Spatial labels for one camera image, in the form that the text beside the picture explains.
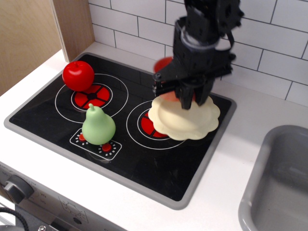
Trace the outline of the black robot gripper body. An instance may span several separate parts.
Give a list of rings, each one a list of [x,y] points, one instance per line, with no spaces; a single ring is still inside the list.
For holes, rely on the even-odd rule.
[[[222,36],[227,36],[231,46],[234,44],[231,31],[220,32],[204,20],[179,19],[175,24],[173,60],[154,73],[154,94],[175,90],[181,82],[195,89],[203,78],[230,74],[236,56],[230,48],[216,48]]]

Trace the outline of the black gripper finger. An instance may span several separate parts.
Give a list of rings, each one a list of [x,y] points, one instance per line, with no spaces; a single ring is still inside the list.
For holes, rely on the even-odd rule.
[[[175,95],[179,99],[182,109],[189,110],[193,100],[194,89],[185,83],[180,83],[175,89]]]
[[[201,106],[206,102],[213,88],[214,82],[215,82],[214,77],[203,78],[199,86],[194,89],[195,102],[197,103],[198,106]]]

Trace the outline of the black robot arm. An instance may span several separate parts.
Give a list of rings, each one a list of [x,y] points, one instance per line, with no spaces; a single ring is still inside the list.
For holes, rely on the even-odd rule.
[[[234,44],[232,30],[241,26],[244,13],[238,0],[186,0],[187,15],[175,23],[173,59],[153,75],[153,92],[161,96],[174,92],[182,109],[192,102],[203,105],[218,77],[232,71],[235,54],[231,49],[217,50],[219,40],[227,37]]]

